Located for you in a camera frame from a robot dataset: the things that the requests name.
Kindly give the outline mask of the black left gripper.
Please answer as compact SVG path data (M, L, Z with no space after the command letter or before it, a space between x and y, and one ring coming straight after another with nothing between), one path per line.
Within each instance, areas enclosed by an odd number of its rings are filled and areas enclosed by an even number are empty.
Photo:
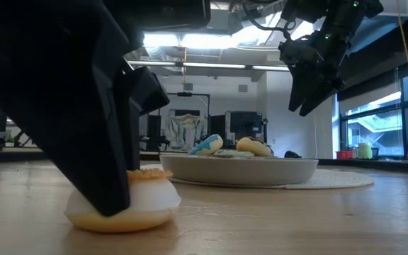
M209 0L104 0L106 8L128 38L129 50L143 45L143 32L197 29L211 18ZM157 76L147 67L132 74L130 91L130 170L140 167L140 117L169 104Z

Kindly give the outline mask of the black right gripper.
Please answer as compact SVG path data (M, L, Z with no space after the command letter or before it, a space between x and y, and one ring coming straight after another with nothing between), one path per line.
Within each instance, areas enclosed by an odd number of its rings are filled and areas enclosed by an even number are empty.
M349 50L349 31L316 30L296 39L286 30L283 34L280 60L293 77L288 110L300 107L300 116L306 116L344 88L340 66Z

